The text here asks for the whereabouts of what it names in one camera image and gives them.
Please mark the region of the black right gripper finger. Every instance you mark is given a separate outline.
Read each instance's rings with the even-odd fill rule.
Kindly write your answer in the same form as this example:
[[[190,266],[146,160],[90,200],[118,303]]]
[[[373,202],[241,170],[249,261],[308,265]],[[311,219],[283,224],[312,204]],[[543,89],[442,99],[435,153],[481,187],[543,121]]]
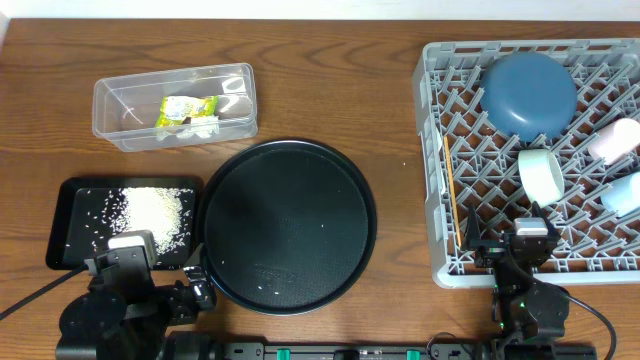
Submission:
[[[545,238],[546,240],[559,240],[561,238],[559,231],[543,213],[537,202],[532,203],[532,214],[535,221],[533,237]]]
[[[463,250],[476,250],[482,245],[479,218],[473,204],[468,208],[467,226],[462,245]]]

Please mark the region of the mint green bowl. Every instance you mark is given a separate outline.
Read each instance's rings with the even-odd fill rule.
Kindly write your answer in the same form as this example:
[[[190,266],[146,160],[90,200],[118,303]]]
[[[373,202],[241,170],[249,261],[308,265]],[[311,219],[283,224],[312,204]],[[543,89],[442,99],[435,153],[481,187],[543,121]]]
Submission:
[[[545,207],[564,196],[564,177],[555,155],[547,149],[518,153],[518,171],[530,202]]]

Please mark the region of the wooden chopstick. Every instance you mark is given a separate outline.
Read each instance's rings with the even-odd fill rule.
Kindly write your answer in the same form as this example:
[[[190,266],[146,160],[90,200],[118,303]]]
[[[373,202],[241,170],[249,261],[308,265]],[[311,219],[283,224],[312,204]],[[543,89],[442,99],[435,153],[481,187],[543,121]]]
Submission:
[[[460,250],[463,250],[463,244],[462,244],[463,237],[461,235],[460,224],[459,224],[459,215],[458,215],[458,209],[457,209],[457,199],[456,199],[454,176],[453,176],[453,166],[452,166],[452,160],[451,160],[449,141],[446,135],[443,136],[443,147],[444,147],[445,160],[446,160],[449,193],[450,193],[451,204],[452,204],[451,211],[453,215],[453,220],[454,220],[453,222],[454,222],[454,228],[456,233],[456,243],[458,248]]]

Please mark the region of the white rice pile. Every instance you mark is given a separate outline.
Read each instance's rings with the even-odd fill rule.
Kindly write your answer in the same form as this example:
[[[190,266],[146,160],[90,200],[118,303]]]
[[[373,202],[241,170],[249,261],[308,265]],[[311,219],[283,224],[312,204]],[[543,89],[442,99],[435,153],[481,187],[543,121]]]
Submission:
[[[186,188],[86,188],[74,197],[66,247],[84,254],[112,237],[137,230],[153,234],[159,256],[188,247],[196,193]]]

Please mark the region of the rectangular black tray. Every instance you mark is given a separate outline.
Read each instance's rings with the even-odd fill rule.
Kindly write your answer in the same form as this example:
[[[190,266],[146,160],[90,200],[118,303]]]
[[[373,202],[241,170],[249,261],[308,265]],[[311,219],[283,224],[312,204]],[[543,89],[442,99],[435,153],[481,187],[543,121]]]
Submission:
[[[178,199],[187,212],[181,217],[182,244],[176,250],[160,254],[154,268],[175,270],[193,253],[195,244],[189,231],[193,227],[202,181],[197,177],[72,177],[60,187],[46,264],[52,270],[73,270],[113,236],[116,217],[123,212],[115,202],[121,192],[131,188],[177,189]]]

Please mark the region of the light blue cup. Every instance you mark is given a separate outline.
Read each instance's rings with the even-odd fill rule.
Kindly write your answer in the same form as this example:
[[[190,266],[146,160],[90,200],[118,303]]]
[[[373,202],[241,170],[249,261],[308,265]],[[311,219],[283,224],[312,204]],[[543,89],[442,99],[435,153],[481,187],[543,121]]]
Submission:
[[[615,212],[619,217],[635,211],[640,202],[639,181],[638,172],[612,181],[610,187],[600,196],[604,208]]]

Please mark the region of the round black serving tray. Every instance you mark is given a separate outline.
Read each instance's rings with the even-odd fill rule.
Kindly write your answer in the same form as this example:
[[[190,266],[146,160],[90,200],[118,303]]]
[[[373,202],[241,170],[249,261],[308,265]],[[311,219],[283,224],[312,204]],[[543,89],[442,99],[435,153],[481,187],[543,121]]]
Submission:
[[[225,162],[204,188],[194,230],[209,283],[247,309],[297,315],[357,282],[373,253],[377,213],[348,157],[285,139]]]

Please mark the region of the pale pink cup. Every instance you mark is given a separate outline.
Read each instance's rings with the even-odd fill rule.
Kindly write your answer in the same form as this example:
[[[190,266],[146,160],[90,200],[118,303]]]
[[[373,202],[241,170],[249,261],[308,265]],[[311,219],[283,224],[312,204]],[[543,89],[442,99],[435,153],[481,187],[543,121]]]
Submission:
[[[635,119],[616,120],[597,132],[587,150],[594,160],[603,159],[605,165],[612,165],[639,146],[639,129],[639,122]]]

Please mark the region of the blue plate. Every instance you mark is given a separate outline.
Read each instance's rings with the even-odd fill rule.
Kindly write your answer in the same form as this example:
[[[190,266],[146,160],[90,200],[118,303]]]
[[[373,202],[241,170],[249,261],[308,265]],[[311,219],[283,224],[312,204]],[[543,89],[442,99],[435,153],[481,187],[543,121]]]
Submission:
[[[490,67],[481,80],[480,104],[488,121],[524,142],[540,134],[556,138],[577,108],[577,88],[570,72],[549,56],[514,53]]]

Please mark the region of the yellow green snack wrapper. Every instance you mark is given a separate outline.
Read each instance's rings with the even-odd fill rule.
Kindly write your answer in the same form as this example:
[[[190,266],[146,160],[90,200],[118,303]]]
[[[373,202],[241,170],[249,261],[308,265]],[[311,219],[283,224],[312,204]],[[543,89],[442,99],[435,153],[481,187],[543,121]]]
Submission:
[[[179,126],[187,118],[208,117],[214,114],[217,96],[197,98],[190,96],[167,96],[161,101],[160,115],[155,127]]]

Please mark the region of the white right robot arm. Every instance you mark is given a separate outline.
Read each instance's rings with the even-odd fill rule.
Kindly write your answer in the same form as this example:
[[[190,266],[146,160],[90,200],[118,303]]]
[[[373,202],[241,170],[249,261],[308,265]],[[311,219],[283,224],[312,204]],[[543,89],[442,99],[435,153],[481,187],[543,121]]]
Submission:
[[[483,237],[471,206],[462,242],[474,253],[478,268],[492,270],[495,285],[491,317],[502,332],[475,351],[478,359],[552,359],[553,341],[565,334],[569,301],[560,287],[533,277],[533,269],[550,259],[560,233],[538,204],[533,215],[514,220],[498,239]]]

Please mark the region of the grey plastic dishwasher rack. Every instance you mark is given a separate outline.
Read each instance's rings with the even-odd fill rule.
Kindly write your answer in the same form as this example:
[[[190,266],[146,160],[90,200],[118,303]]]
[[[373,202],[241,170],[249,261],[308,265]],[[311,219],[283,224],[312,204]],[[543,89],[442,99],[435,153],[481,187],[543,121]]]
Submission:
[[[612,165],[587,147],[605,126],[639,116],[639,43],[633,38],[433,42],[413,73],[416,128],[426,183],[426,229],[433,280],[443,288],[486,288],[493,275],[477,268],[456,243],[443,147],[448,137],[461,235],[471,204],[486,238],[498,238],[531,213],[517,167],[527,143],[498,131],[482,110],[481,80],[495,61],[538,53],[563,65],[577,87],[577,110],[560,136],[539,135],[536,148],[558,160],[565,193],[545,215],[561,238],[537,276],[558,285],[635,283],[639,279],[639,215],[619,217],[600,196],[616,179],[636,173],[632,151]]]

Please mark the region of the clear plastic waste bin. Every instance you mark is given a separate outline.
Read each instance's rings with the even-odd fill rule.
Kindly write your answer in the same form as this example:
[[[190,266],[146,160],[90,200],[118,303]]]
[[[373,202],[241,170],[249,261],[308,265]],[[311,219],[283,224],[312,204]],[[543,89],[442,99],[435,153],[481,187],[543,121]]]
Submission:
[[[161,101],[167,96],[218,97],[220,133],[211,138],[175,135],[156,139]],[[92,130],[123,152],[200,145],[253,137],[258,132],[253,68],[247,63],[211,65],[101,79],[94,86]]]

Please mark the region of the crumpled white tissue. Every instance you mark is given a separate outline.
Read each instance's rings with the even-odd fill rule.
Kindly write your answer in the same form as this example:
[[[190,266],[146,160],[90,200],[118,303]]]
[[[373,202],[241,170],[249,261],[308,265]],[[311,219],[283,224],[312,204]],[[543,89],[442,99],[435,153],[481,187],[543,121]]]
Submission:
[[[178,130],[160,130],[156,135],[159,141],[169,136],[175,135],[178,139],[189,139],[197,136],[201,139],[211,138],[214,134],[220,133],[219,118],[217,116],[206,117],[187,117],[181,122],[177,120],[168,120],[167,122],[158,122],[160,127],[184,126],[184,129]]]

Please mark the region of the black rail with green clips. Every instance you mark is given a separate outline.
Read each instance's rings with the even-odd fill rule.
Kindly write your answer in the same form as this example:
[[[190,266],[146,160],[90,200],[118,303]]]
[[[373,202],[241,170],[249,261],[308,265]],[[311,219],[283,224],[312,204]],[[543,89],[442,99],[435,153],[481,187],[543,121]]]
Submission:
[[[264,345],[230,343],[217,359],[226,360],[465,360],[562,359],[596,360],[590,346],[511,344],[499,352],[488,344],[430,343],[426,345]]]

